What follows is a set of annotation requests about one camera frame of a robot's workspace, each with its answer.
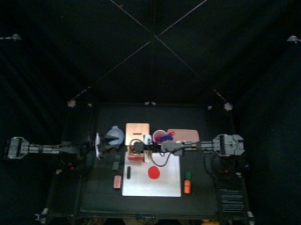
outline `black wall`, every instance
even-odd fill
[[[301,212],[301,46],[292,44],[237,103],[236,122],[253,170],[257,224],[298,224]]]
[[[0,224],[34,224],[54,168],[48,157],[4,162],[5,140],[22,136],[36,144],[58,144],[66,118],[64,102],[26,50],[14,43],[0,49]]]

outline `black enclosure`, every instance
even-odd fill
[[[94,210],[94,196],[83,195],[79,206],[72,192],[64,195],[68,186],[51,191],[55,156],[3,160],[7,140],[90,141],[129,120],[150,121],[151,131],[195,128],[206,141],[240,134],[257,224],[300,223],[297,0],[3,0],[0,12],[0,224],[39,224],[48,193],[74,200],[58,208],[79,207],[82,217]],[[210,195],[202,213],[214,217]],[[158,217],[171,218],[170,211]],[[181,218],[199,219],[201,211],[186,211]]]

